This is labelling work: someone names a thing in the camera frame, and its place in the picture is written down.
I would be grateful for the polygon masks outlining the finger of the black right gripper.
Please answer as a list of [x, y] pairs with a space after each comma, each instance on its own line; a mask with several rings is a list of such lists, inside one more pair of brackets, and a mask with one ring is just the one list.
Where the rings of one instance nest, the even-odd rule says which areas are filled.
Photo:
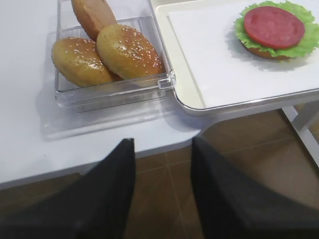
[[319, 212], [248, 177], [203, 137], [192, 140], [191, 185], [207, 239], [317, 239]]

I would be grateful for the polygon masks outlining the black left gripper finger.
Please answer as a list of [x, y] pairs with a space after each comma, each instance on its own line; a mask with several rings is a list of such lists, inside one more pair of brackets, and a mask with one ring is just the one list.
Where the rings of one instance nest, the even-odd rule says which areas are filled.
[[136, 181], [133, 139], [123, 139], [56, 195], [0, 220], [2, 239], [121, 239]]

